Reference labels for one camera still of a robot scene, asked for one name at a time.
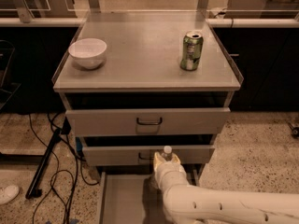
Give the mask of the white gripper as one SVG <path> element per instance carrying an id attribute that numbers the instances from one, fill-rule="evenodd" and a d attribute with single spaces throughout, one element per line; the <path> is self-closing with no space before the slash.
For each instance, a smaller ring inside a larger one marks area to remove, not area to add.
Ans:
<path id="1" fill-rule="evenodd" d="M 158 188 L 162 192 L 166 192 L 176 185 L 187 184 L 187 174 L 176 154 L 173 154 L 172 162 L 164 162 L 161 154 L 155 152 L 153 157 L 153 170 L 155 171 L 155 180 Z"/>

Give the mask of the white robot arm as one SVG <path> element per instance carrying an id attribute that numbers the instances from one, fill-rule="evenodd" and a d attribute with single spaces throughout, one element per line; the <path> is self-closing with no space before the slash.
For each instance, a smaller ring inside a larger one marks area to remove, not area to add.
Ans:
<path id="1" fill-rule="evenodd" d="M 177 155 L 154 154 L 164 211 L 174 224 L 212 219 L 229 224 L 299 224 L 299 195 L 205 189 L 190 184 Z"/>

